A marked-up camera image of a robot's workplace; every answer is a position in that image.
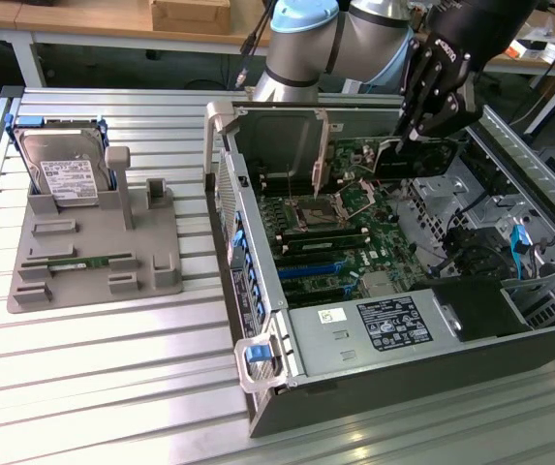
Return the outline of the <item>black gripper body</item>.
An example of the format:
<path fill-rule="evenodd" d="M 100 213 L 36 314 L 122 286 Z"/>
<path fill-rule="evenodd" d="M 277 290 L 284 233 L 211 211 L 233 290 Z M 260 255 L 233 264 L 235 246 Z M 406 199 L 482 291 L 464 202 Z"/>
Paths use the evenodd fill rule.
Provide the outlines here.
<path fill-rule="evenodd" d="M 509 47 L 535 1 L 442 1 L 428 14 L 419 101 L 475 86 L 486 64 Z"/>

